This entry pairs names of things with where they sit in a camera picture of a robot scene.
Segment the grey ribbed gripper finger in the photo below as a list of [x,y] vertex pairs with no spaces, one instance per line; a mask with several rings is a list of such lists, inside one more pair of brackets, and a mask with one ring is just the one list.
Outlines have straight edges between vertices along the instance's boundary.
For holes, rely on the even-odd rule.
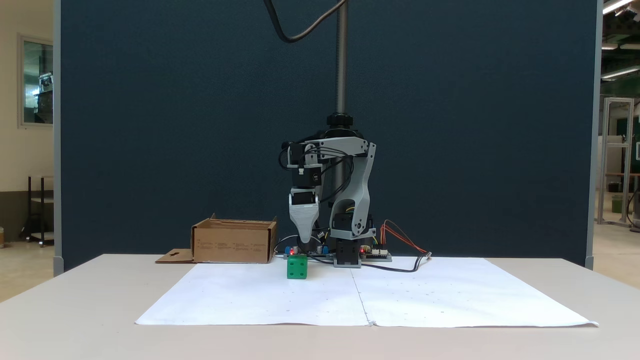
[[318,203],[290,204],[289,216],[297,228],[298,237],[302,244],[311,241],[314,224],[320,214]]

